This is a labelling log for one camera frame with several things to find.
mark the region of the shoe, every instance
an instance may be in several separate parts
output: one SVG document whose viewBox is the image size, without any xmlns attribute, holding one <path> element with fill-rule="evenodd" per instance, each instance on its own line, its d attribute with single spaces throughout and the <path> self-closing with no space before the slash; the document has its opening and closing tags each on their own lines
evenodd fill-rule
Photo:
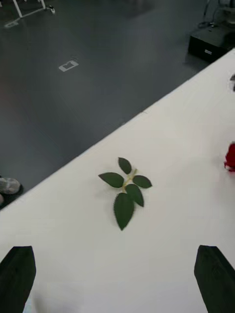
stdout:
<svg viewBox="0 0 235 313">
<path fill-rule="evenodd" d="M 3 204 L 3 202 L 4 202 L 4 198 L 2 195 L 0 195 L 0 206 Z"/>
<path fill-rule="evenodd" d="M 14 178 L 0 178 L 0 193 L 6 195 L 16 194 L 21 184 Z"/>
</svg>

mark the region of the gray floor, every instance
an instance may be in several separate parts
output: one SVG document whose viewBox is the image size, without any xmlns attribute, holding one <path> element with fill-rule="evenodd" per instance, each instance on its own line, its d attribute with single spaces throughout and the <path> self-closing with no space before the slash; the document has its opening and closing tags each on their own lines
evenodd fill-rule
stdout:
<svg viewBox="0 0 235 313">
<path fill-rule="evenodd" d="M 29 190 L 207 66 L 187 55 L 205 1 L 142 1 L 55 0 L 0 30 L 1 175 Z"/>
</svg>

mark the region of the serrated leaf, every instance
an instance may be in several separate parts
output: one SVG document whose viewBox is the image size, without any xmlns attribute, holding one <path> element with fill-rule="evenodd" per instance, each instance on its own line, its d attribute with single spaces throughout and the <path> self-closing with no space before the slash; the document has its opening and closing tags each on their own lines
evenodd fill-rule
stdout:
<svg viewBox="0 0 235 313">
<path fill-rule="evenodd" d="M 140 206 L 144 206 L 142 192 L 140 191 L 138 186 L 134 184 L 129 184 L 125 187 L 125 190 L 135 203 Z"/>
<path fill-rule="evenodd" d="M 136 175 L 133 178 L 133 183 L 142 188 L 152 187 L 151 181 L 147 177 L 142 175 Z"/>
<path fill-rule="evenodd" d="M 118 164 L 124 173 L 126 174 L 131 173 L 131 163 L 128 160 L 126 160 L 125 158 L 119 157 Z"/>
<path fill-rule="evenodd" d="M 100 174 L 99 177 L 114 188 L 121 188 L 124 183 L 124 178 L 118 173 L 107 172 Z"/>
<path fill-rule="evenodd" d="M 119 193 L 114 202 L 114 214 L 121 230 L 130 222 L 134 213 L 134 202 L 128 194 Z"/>
</svg>

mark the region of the white stand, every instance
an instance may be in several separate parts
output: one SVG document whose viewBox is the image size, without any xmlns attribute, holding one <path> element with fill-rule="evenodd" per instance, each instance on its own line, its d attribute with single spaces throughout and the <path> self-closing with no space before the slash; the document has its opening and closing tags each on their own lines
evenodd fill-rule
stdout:
<svg viewBox="0 0 235 313">
<path fill-rule="evenodd" d="M 41 2 L 41 4 L 42 4 L 42 6 L 43 6 L 42 8 L 40 8 L 40 9 L 38 9 L 38 10 L 35 10 L 35 11 L 33 11 L 33 12 L 30 12 L 30 13 L 28 13 L 28 14 L 22 15 L 21 10 L 20 10 L 20 8 L 19 8 L 19 6 L 18 6 L 17 1 L 16 1 L 16 0 L 13 0 L 13 2 L 14 2 L 14 5 L 15 5 L 15 7 L 16 7 L 16 10 L 17 10 L 17 12 L 18 12 L 20 18 L 24 18 L 25 16 L 32 15 L 32 14 L 34 14 L 34 13 L 37 13 L 37 12 L 39 12 L 39 11 L 42 11 L 42 10 L 45 10 L 45 9 L 46 9 L 46 5 L 45 5 L 44 0 L 41 0 L 40 2 Z"/>
<path fill-rule="evenodd" d="M 42 8 L 40 8 L 40 9 L 38 9 L 38 10 L 35 10 L 35 11 L 33 11 L 33 12 L 30 12 L 30 13 L 28 13 L 28 14 L 24 14 L 24 15 L 23 15 L 23 14 L 21 13 L 21 10 L 20 10 L 19 6 L 18 6 L 17 0 L 13 0 L 13 3 L 14 3 L 14 5 L 15 5 L 15 7 L 16 7 L 16 10 L 17 10 L 18 14 L 19 14 L 19 18 L 17 18 L 16 20 L 11 21 L 11 22 L 5 24 L 4 27 L 5 27 L 5 28 L 13 27 L 13 26 L 15 26 L 15 25 L 18 24 L 18 21 L 19 21 L 20 19 L 22 19 L 22 18 L 24 18 L 24 17 L 26 17 L 26 16 L 29 16 L 29 15 L 32 15 L 32 14 L 34 14 L 34 13 L 40 12 L 40 11 L 42 11 L 42 10 L 48 9 L 48 10 L 51 11 L 52 14 L 55 14 L 55 9 L 53 8 L 53 6 L 51 6 L 51 5 L 46 6 L 44 0 L 38 0 L 38 2 L 41 2 Z"/>
</svg>

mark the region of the leafy sprig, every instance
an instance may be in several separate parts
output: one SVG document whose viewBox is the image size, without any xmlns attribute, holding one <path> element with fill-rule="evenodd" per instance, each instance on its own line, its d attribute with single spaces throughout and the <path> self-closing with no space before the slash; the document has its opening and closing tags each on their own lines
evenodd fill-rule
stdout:
<svg viewBox="0 0 235 313">
<path fill-rule="evenodd" d="M 125 158 L 119 157 L 118 164 L 123 172 L 127 175 L 124 178 L 113 172 L 100 174 L 99 177 L 114 188 L 121 188 L 114 201 L 114 214 L 120 229 L 123 230 L 130 222 L 134 211 L 135 204 L 144 207 L 143 195 L 139 187 L 150 188 L 151 181 L 142 175 L 136 175 L 137 169 L 132 169 L 131 163 Z"/>
</svg>

